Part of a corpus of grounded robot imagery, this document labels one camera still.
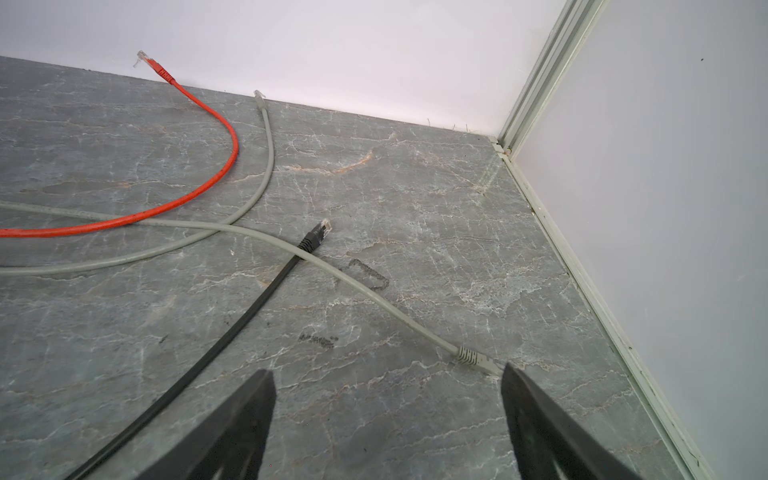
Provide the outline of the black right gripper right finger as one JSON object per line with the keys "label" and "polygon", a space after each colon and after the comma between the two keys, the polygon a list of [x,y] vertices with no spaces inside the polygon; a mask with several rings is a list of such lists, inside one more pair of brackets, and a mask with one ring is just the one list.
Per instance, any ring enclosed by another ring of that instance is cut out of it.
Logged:
{"label": "black right gripper right finger", "polygon": [[523,371],[506,364],[501,397],[523,479],[637,479]]}

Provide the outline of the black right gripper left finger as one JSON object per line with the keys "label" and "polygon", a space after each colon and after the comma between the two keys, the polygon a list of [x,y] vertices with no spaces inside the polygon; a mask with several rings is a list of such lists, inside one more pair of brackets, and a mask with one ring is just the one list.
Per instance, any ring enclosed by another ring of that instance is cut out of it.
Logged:
{"label": "black right gripper left finger", "polygon": [[141,479],[256,479],[277,393],[270,370],[255,372]]}

